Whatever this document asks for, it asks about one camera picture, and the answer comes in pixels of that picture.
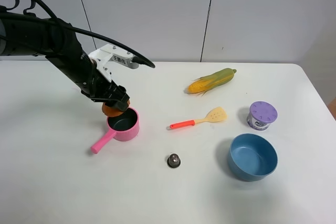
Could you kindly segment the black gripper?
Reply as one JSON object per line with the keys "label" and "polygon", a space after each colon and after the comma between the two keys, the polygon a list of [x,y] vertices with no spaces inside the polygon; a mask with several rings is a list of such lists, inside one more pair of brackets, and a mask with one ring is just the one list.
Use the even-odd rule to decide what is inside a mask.
{"label": "black gripper", "polygon": [[97,65],[86,54],[68,56],[68,77],[94,102],[106,102],[110,109],[125,111],[129,107],[129,96],[123,86],[108,81]]}

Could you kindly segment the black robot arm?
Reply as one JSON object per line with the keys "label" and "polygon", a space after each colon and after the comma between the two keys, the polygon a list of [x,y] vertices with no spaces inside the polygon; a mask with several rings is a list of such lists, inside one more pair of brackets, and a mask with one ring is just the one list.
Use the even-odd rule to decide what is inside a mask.
{"label": "black robot arm", "polygon": [[74,31],[50,19],[1,11],[1,55],[43,55],[93,102],[124,112],[129,107],[126,89],[108,80],[96,61],[83,51]]}

